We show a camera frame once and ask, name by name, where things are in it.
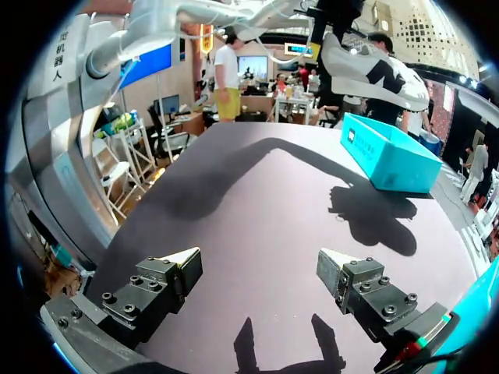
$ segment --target sneaker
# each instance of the sneaker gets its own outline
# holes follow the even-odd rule
[[[333,33],[323,41],[322,61],[335,94],[379,99],[408,111],[424,111],[430,96],[423,80],[396,58],[365,44],[353,55]]]

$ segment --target blue box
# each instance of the blue box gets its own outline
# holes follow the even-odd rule
[[[345,114],[341,143],[377,189],[428,193],[442,165],[403,131],[358,115]]]

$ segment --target yellow shorts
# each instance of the yellow shorts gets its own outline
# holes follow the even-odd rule
[[[241,114],[241,94],[237,88],[228,88],[228,101],[222,102],[220,90],[215,90],[215,101],[217,102],[218,117],[222,119],[234,119]]]

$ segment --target dark purple table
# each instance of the dark purple table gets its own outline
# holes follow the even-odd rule
[[[339,138],[214,125],[130,214],[89,297],[100,304],[147,256],[199,246],[203,276],[140,353],[191,374],[372,372],[384,349],[338,311],[316,276],[320,248],[374,257],[421,310],[451,308],[474,273],[437,201],[377,191]]]

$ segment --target man in white shirt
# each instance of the man in white shirt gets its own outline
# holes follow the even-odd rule
[[[418,113],[406,112],[402,121],[407,121],[407,133],[416,140],[419,139],[419,134],[421,133],[423,125],[426,131],[432,132],[428,113],[425,111],[420,111]]]
[[[469,178],[462,187],[460,196],[462,202],[466,205],[469,203],[478,183],[483,180],[483,171],[487,169],[487,166],[489,165],[488,149],[488,141],[485,140],[485,142],[479,145],[475,150],[475,157],[473,158],[473,163],[469,170]]]
[[[317,75],[317,70],[312,69],[310,70],[310,75],[309,75],[309,87],[308,87],[308,92],[311,93],[316,93],[319,90],[320,86],[320,80],[319,76]]]
[[[241,112],[237,55],[244,42],[235,34],[229,34],[225,46],[215,54],[215,90],[220,122],[233,122]]]

